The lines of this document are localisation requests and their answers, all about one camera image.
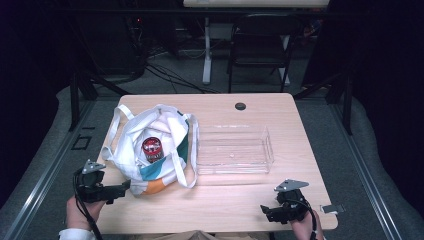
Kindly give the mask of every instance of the black chair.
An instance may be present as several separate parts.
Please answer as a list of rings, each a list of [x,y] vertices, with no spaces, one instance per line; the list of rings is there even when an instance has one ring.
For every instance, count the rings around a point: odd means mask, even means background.
[[[291,15],[249,14],[238,18],[231,32],[228,92],[231,93],[233,66],[271,68],[272,72],[285,68],[280,89],[283,92],[294,39],[303,33],[303,28],[302,21]],[[289,36],[286,48],[283,36]]]

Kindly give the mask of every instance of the black curtain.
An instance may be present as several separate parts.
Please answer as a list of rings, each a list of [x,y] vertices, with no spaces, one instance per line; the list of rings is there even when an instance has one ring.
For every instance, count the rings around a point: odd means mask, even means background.
[[[418,0],[331,0],[330,13],[371,16],[324,20],[303,84],[321,82],[340,72],[352,56],[359,56],[353,69],[353,95],[367,111],[385,170],[403,197],[424,216],[424,190],[420,187],[424,172],[421,6]],[[362,39],[366,39],[366,47],[357,55]]]
[[[1,206],[21,179],[56,116],[56,94],[91,58],[49,1],[3,1],[0,80],[3,105]]]

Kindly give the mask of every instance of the bag handle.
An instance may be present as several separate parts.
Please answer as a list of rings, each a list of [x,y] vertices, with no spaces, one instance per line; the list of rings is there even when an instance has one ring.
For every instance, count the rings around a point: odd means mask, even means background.
[[[193,114],[184,114],[183,117],[185,117],[188,121],[190,121],[193,126],[193,140],[191,143],[190,163],[191,163],[191,168],[194,172],[194,179],[190,184],[187,184],[187,180],[186,180],[183,168],[181,167],[181,162],[184,160],[180,158],[176,149],[174,149],[171,152],[171,156],[172,156],[172,162],[174,163],[175,173],[177,174],[178,183],[183,187],[192,188],[196,184],[197,177],[198,177],[198,173],[197,173],[198,143],[197,141],[199,139],[199,123],[197,121],[197,118]]]
[[[114,160],[111,145],[113,139],[116,136],[116,132],[118,131],[119,122],[121,121],[121,112],[124,113],[128,120],[134,118],[134,114],[132,114],[131,110],[123,104],[120,104],[113,110],[112,125],[109,130],[106,146],[102,147],[102,150],[100,151],[100,154],[104,160]]]

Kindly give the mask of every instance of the human hand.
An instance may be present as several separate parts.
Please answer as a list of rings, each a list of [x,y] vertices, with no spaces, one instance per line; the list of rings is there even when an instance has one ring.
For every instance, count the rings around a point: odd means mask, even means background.
[[[317,221],[317,235],[316,239],[323,240],[324,235],[322,233],[321,222],[319,216],[315,210],[313,210],[315,219]],[[290,221],[294,235],[297,240],[310,240],[312,234],[312,215],[311,213],[306,212],[305,218],[302,221],[293,220]]]
[[[102,210],[106,201],[85,203],[85,207],[90,213],[94,221],[97,222],[100,216],[100,210]],[[77,201],[75,196],[72,196],[66,202],[66,222],[68,228],[78,228],[91,231],[91,226],[87,221],[87,218],[80,212],[77,207]]]

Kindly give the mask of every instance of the table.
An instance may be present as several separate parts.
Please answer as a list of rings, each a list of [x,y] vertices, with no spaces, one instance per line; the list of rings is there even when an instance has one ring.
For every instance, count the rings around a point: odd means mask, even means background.
[[[184,0],[188,8],[326,8],[329,0]],[[212,59],[210,55],[210,24],[205,18],[205,64],[203,67],[203,84],[210,84]],[[284,69],[279,69],[280,76]]]
[[[246,104],[245,110],[235,108],[239,102]],[[159,103],[175,106],[198,118],[200,134],[202,126],[266,125],[275,161],[268,174],[199,175],[192,189],[175,182],[160,193],[137,198],[127,191],[124,198],[103,208],[98,226],[104,234],[289,230],[289,224],[268,222],[260,209],[260,205],[278,207],[273,189],[286,178],[310,184],[301,191],[313,209],[319,211],[320,205],[331,204],[296,105],[289,94],[127,95],[120,103],[135,114]],[[117,136],[123,124],[120,124]],[[100,156],[97,161],[104,163]],[[106,165],[105,186],[125,180],[113,163],[106,162]],[[185,172],[190,181],[193,176],[191,167]],[[228,184],[228,181],[241,184]],[[324,229],[336,228],[335,215],[322,212],[319,215]]]

